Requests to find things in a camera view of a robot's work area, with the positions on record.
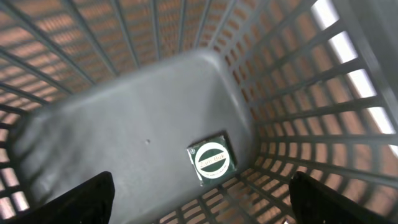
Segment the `dark green ointment box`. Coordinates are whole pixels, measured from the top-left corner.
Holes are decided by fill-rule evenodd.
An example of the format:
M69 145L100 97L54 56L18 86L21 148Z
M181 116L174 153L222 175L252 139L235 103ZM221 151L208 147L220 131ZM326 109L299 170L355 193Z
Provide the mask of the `dark green ointment box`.
M226 133L208 136L189 145L187 153L201 187L213 185L237 171L233 148Z

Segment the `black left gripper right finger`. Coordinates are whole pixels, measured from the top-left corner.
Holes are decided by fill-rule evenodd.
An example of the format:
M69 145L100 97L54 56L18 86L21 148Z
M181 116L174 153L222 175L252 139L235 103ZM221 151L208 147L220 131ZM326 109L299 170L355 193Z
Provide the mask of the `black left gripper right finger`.
M392 223L301 171L290 179L289 193L299 224Z

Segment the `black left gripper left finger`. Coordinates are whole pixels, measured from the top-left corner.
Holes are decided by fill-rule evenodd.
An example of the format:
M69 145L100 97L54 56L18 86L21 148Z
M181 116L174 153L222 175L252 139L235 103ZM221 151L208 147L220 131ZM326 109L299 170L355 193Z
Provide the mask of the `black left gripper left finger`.
M10 224L108 224L115 186L104 171L45 205L8 221Z

